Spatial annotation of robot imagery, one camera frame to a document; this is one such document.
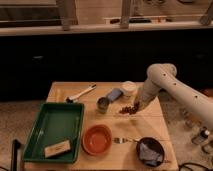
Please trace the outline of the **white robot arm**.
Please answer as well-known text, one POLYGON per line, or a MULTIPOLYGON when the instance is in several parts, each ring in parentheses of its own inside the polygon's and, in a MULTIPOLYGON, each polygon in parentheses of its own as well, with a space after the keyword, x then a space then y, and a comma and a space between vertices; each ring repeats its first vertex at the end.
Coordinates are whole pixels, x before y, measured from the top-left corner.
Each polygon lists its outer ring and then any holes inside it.
POLYGON ((134 103, 143 110, 164 89, 213 131, 213 100, 179 81, 176 74, 177 69, 171 63, 150 65, 147 79, 138 88, 134 103))

